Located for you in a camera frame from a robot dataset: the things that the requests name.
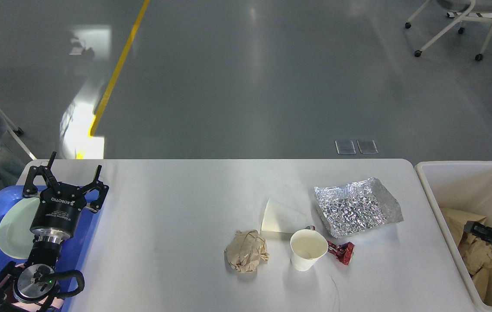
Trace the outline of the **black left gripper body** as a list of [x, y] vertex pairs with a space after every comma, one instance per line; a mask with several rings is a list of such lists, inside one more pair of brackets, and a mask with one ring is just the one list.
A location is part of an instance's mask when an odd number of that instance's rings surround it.
[[63, 240], [74, 236], [87, 201], [80, 186], [60, 186], [60, 194], [52, 187], [41, 192], [40, 203], [29, 229], [34, 235], [52, 230], [62, 232]]

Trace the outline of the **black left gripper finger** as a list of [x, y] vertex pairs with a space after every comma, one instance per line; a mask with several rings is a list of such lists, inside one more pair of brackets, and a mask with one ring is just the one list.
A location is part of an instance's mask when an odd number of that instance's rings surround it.
[[[79, 211], [86, 209], [96, 214], [101, 210], [109, 191], [109, 186], [100, 180], [101, 170], [102, 166], [97, 166], [92, 182], [78, 186], [74, 192], [74, 207]], [[88, 201], [86, 196], [90, 193], [94, 193], [96, 197]]]
[[26, 181], [23, 185], [23, 198], [39, 197], [39, 191], [34, 184], [34, 180], [37, 176], [41, 176], [44, 179], [47, 188], [53, 189], [55, 194], [60, 194], [60, 182], [56, 180], [51, 171], [56, 155], [57, 152], [52, 152], [46, 165], [30, 166], [26, 176]]

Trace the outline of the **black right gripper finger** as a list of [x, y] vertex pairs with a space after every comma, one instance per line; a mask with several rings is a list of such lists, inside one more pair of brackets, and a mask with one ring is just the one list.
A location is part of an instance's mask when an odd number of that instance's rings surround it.
[[464, 233], [471, 234], [486, 243], [492, 243], [492, 227], [485, 226], [480, 222], [466, 222]]

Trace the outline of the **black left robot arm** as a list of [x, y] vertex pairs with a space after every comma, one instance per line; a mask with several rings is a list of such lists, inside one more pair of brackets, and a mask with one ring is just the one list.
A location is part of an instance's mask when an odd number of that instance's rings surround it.
[[85, 278], [77, 269], [58, 270], [63, 244], [74, 237], [82, 212], [98, 213], [109, 192], [98, 165], [86, 185], [60, 182], [52, 173], [56, 152], [46, 165], [30, 166], [22, 198], [37, 203], [29, 233], [32, 245], [22, 264], [9, 261], [0, 270], [0, 311], [48, 312], [55, 301], [77, 296]]

